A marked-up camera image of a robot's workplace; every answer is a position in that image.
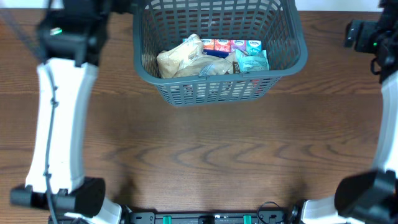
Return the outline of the cream snack pouch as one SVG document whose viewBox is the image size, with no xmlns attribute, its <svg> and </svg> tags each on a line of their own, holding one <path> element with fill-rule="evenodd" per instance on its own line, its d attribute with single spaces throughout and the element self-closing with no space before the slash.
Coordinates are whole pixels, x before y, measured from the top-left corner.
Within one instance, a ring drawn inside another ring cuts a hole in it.
<svg viewBox="0 0 398 224">
<path fill-rule="evenodd" d="M 191 65 L 203 55 L 203 42 L 197 34 L 190 35 L 180 45 L 157 56 L 162 78 L 172 78 L 179 70 Z"/>
</svg>

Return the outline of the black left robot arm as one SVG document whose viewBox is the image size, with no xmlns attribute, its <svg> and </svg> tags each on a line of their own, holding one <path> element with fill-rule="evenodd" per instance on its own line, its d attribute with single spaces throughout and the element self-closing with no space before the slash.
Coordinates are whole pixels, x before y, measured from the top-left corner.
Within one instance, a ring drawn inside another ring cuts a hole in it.
<svg viewBox="0 0 398 224">
<path fill-rule="evenodd" d="M 40 60 L 39 113 L 34 155 L 25 183 L 11 190 L 13 205 L 50 212 L 50 223 L 131 223 L 132 210 L 105 195 L 102 178 L 87 177 L 83 162 L 85 119 L 108 39 L 111 13 L 134 12 L 134 1 L 63 2 L 47 6 L 33 44 Z"/>
</svg>

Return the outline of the grey plastic basket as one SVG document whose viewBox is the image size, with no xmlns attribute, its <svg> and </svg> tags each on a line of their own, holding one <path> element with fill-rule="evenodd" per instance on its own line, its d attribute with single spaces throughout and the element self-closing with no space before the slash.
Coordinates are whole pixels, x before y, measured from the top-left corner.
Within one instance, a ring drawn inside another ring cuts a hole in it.
<svg viewBox="0 0 398 224">
<path fill-rule="evenodd" d="M 206 77 L 162 78 L 156 58 L 184 38 L 197 34 L 211 39 L 260 40 L 270 70 Z M 288 0 L 156 0 L 139 1 L 133 18 L 134 66 L 174 106 L 255 100 L 282 77 L 301 71 L 308 59 L 302 24 L 294 1 Z M 183 85 L 259 80 L 250 94 L 198 95 Z"/>
</svg>

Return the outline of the tan paper bag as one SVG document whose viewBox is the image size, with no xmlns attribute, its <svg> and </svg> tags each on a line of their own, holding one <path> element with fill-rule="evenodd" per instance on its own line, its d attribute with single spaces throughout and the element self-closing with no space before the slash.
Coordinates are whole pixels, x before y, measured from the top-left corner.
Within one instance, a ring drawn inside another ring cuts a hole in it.
<svg viewBox="0 0 398 224">
<path fill-rule="evenodd" d="M 203 54 L 189 62 L 182 63 L 173 78 L 206 77 L 232 73 L 233 62 L 237 62 L 235 53 L 228 55 L 226 58 Z"/>
</svg>

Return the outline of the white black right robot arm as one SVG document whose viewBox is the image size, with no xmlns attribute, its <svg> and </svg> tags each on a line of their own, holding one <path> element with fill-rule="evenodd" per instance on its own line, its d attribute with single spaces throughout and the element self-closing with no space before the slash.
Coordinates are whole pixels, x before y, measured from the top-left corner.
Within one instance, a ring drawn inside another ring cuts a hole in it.
<svg viewBox="0 0 398 224">
<path fill-rule="evenodd" d="M 380 0 L 379 7 L 377 22 L 351 21 L 344 42 L 374 55 L 370 71 L 381 85 L 382 122 L 371 168 L 344 178 L 330 197 L 294 205 L 287 223 L 397 223 L 397 1 Z"/>
</svg>

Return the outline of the dried mushroom pouch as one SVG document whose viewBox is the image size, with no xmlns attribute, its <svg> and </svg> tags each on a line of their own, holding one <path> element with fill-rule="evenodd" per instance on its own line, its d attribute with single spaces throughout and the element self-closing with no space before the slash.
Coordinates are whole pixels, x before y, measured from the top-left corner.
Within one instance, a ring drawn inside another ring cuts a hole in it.
<svg viewBox="0 0 398 224">
<path fill-rule="evenodd" d="M 225 59 L 231 63 L 231 66 L 227 70 L 226 74 L 241 73 L 236 52 L 230 53 Z"/>
</svg>

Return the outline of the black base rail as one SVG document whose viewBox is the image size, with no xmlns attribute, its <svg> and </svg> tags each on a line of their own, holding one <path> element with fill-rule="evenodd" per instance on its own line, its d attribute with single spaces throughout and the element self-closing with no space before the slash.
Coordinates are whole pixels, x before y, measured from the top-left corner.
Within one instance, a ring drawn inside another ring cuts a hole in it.
<svg viewBox="0 0 398 224">
<path fill-rule="evenodd" d="M 288 224 L 284 209 L 238 213 L 153 213 L 134 212 L 130 224 Z"/>
</svg>

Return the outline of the mint green snack packet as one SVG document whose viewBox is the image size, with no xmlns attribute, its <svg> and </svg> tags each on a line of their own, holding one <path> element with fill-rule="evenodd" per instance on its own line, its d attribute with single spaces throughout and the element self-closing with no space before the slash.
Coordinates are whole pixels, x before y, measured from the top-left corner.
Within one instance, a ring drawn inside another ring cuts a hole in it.
<svg viewBox="0 0 398 224">
<path fill-rule="evenodd" d="M 267 50 L 263 50 L 256 55 L 246 55 L 240 50 L 235 51 L 236 59 L 241 72 L 260 72 L 270 70 L 267 59 Z"/>
</svg>

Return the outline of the Kleenex tissue multipack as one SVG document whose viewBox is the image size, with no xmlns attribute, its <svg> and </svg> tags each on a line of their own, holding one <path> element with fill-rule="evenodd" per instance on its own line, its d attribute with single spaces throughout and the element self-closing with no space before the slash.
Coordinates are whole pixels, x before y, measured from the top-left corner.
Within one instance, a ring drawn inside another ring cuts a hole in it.
<svg viewBox="0 0 398 224">
<path fill-rule="evenodd" d="M 262 51 L 260 40 L 201 39 L 201 41 L 204 54 L 221 58 L 226 58 L 236 50 L 246 55 L 256 55 Z"/>
</svg>

